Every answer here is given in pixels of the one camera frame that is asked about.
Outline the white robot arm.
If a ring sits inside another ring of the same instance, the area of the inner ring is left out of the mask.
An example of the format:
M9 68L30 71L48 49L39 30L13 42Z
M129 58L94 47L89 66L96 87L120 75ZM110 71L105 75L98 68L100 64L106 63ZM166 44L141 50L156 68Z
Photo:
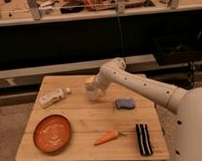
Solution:
M177 115L174 161L202 161L202 87L182 87L140 77L125 71L123 58L116 57L99 68L85 83L86 96L97 100L111 83L117 83L167 108Z

